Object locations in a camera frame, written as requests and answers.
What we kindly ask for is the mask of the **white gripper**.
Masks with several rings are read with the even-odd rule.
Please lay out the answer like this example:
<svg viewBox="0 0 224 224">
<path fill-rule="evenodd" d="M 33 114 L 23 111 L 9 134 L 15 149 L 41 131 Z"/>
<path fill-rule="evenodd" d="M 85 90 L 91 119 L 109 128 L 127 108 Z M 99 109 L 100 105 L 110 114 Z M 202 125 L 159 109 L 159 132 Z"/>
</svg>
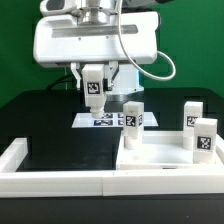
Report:
<svg viewBox="0 0 224 224">
<path fill-rule="evenodd" d="M 121 15 L 122 43 L 129 56 L 138 64 L 151 64 L 157 57 L 156 29 L 159 15 L 156 12 L 125 13 Z M 104 90 L 111 91 L 118 73 L 118 62 L 127 58 L 121 48 L 117 33 L 117 16 L 106 25 L 77 24 L 72 15 L 42 18 L 36 27 L 33 56 L 44 67 L 70 64 L 76 79 L 76 89 L 81 89 L 82 75 L 79 63 L 105 65 Z"/>
</svg>

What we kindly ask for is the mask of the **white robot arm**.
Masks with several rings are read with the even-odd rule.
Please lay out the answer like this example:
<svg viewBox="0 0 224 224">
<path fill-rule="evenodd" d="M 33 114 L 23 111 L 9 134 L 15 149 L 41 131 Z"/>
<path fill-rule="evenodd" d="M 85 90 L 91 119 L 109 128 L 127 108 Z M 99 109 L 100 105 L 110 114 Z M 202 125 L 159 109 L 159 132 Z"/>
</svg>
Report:
<svg viewBox="0 0 224 224">
<path fill-rule="evenodd" d="M 142 92 L 139 66 L 161 54 L 154 5 L 171 0 L 42 0 L 33 56 L 44 67 L 68 67 L 89 99 Z"/>
</svg>

